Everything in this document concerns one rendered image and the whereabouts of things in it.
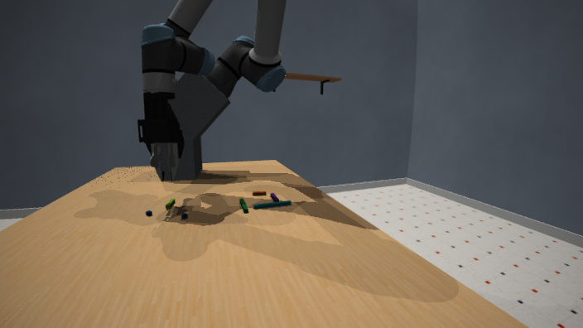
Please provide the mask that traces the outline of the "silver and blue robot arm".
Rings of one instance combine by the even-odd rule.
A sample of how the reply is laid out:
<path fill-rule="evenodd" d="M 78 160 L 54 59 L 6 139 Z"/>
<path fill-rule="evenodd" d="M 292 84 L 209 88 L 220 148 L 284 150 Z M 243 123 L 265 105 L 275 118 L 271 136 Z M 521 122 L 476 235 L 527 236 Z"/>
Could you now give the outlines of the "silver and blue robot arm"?
<path fill-rule="evenodd" d="M 227 98 L 242 76 L 263 92 L 284 80 L 278 49 L 287 0 L 258 0 L 254 41 L 240 36 L 217 60 L 188 39 L 212 1 L 179 0 L 166 23 L 143 28 L 144 92 L 175 92 L 176 71 L 203 75 Z"/>

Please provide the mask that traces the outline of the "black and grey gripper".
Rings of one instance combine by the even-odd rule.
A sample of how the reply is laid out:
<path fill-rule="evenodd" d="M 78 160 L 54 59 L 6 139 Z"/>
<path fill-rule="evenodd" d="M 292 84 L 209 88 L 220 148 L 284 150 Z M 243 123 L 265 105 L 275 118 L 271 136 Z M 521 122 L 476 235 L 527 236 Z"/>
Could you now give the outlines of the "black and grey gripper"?
<path fill-rule="evenodd" d="M 146 143 L 147 149 L 151 153 L 150 165 L 151 167 L 155 167 L 161 181 L 164 181 L 165 172 L 162 168 L 163 161 L 161 159 L 163 149 L 157 142 L 169 142 L 167 164 L 172 167 L 171 181 L 174 181 L 184 148 L 184 138 L 182 130 L 178 127 L 179 123 L 176 121 L 176 118 L 172 118 L 168 113 L 167 100 L 174 99 L 175 93 L 156 92 L 151 94 L 151 92 L 147 92 L 143 93 L 143 98 L 145 119 L 137 120 L 139 142 Z M 155 99 L 160 101 L 154 101 Z M 165 122 L 151 120 L 163 120 Z M 142 126 L 143 130 L 142 137 L 140 126 Z"/>

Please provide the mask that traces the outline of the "turquoise rod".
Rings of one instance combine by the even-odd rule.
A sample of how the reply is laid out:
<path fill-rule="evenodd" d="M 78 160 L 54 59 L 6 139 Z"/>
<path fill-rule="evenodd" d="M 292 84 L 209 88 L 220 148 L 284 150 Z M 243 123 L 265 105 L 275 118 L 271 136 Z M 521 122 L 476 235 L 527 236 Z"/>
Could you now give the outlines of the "turquoise rod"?
<path fill-rule="evenodd" d="M 286 200 L 286 201 L 256 204 L 256 205 L 253 205 L 253 208 L 256 210 L 256 209 L 272 208 L 272 207 L 285 206 L 285 205 L 291 205 L 291 201 Z"/>

